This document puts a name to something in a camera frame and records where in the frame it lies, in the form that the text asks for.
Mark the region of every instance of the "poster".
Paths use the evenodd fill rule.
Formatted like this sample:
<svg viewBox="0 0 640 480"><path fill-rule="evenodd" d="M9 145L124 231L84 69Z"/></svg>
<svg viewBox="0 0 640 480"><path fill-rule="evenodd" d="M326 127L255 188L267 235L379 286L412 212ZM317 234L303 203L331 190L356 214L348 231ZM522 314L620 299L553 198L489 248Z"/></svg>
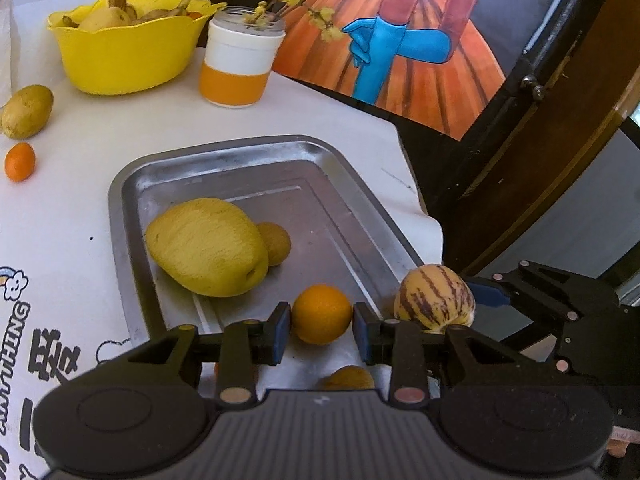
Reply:
<svg viewBox="0 0 640 480"><path fill-rule="evenodd" d="M304 0L273 69L462 139L553 0ZM326 42L308 9L330 8Z"/></svg>

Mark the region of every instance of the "jar lid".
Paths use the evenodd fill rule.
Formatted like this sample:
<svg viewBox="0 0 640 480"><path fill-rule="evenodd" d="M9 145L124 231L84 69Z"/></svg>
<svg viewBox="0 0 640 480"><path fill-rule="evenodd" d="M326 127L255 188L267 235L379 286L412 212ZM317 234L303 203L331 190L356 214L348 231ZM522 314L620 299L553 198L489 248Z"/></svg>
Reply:
<svg viewBox="0 0 640 480"><path fill-rule="evenodd" d="M230 6L219 10L213 15L213 22L226 30L242 32L243 34L252 34L255 36L282 36L284 33L285 22L273 12L266 12L265 15L269 20L269 25L253 25L245 23L244 17L253 14L254 9L250 7Z"/></svg>

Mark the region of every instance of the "blue cartoon hand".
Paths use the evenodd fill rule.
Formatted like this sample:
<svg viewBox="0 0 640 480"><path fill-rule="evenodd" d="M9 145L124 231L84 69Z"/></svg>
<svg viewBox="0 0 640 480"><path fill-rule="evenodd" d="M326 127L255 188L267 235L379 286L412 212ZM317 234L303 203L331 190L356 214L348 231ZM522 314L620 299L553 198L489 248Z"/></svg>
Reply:
<svg viewBox="0 0 640 480"><path fill-rule="evenodd" d="M351 95L374 104L398 53L406 25L392 25L377 16L355 20L342 31L351 36L349 49L355 67L360 69Z"/></svg>
<svg viewBox="0 0 640 480"><path fill-rule="evenodd" d="M398 56L426 63L444 63L450 51L451 39L446 33L434 28L413 28L402 38Z"/></svg>
<svg viewBox="0 0 640 480"><path fill-rule="evenodd" d="M353 65L356 68L361 64L369 64L371 62L367 51L369 50L375 22L375 18L360 18L342 29L343 32L346 32L351 37L349 51L353 56Z"/></svg>

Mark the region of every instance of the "small round fruit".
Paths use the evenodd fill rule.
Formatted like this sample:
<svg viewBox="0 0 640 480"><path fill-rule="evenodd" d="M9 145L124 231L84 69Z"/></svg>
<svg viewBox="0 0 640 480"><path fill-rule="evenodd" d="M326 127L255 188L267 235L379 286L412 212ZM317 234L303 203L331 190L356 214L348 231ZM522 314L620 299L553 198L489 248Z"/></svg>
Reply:
<svg viewBox="0 0 640 480"><path fill-rule="evenodd" d="M366 368L355 365L345 366L322 381L322 389L331 390L373 390L376 383Z"/></svg>
<svg viewBox="0 0 640 480"><path fill-rule="evenodd" d="M53 93L46 86L18 90L2 110L0 126L10 139L24 140L44 128L53 108Z"/></svg>
<svg viewBox="0 0 640 480"><path fill-rule="evenodd" d="M21 182L29 178L35 167L36 154L26 142L16 144L4 158L4 172L14 182Z"/></svg>
<svg viewBox="0 0 640 480"><path fill-rule="evenodd" d="M423 331L439 334L452 324L471 326L475 312L476 300L468 285L441 265L411 270L394 301L397 319L413 321Z"/></svg>
<svg viewBox="0 0 640 480"><path fill-rule="evenodd" d="M269 266L275 267L287 259L291 252L291 238L284 227L273 222L261 222L256 225L267 246Z"/></svg>
<svg viewBox="0 0 640 480"><path fill-rule="evenodd" d="M353 308L348 298L330 285L312 285L293 304L291 324L305 343L327 345L348 329Z"/></svg>

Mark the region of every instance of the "yellow bowl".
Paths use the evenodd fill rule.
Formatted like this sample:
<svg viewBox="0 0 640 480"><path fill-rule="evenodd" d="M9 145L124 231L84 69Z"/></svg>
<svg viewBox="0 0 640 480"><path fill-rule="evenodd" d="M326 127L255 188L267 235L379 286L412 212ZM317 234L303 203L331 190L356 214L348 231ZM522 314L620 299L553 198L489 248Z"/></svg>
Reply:
<svg viewBox="0 0 640 480"><path fill-rule="evenodd" d="M127 0L143 16L153 9L174 9L180 0ZM189 64L207 19L226 4L192 0L189 16L170 16L130 27L109 27L87 32L65 27L63 16L80 23L92 10L106 7L107 0L49 16L62 64L70 81L83 92L99 95L127 94L165 83Z"/></svg>

